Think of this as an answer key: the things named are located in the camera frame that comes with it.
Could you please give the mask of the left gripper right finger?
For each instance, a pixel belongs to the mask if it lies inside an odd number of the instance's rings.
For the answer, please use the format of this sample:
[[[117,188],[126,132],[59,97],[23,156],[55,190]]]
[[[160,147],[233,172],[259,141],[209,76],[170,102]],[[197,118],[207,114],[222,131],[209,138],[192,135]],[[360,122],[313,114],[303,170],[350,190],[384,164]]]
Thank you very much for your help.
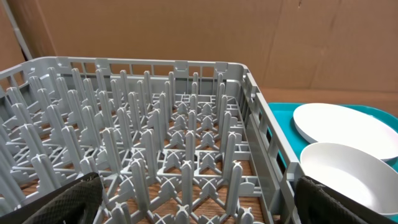
[[[395,224],[306,175],[297,181],[294,202],[304,224]]]

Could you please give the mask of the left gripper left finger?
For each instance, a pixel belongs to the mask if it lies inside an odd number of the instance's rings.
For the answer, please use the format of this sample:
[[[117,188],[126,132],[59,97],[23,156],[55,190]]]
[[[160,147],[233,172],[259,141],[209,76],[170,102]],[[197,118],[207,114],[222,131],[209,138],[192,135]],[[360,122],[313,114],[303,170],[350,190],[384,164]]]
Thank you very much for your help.
[[[93,223],[103,201],[103,184],[90,172],[1,217],[1,223]]]

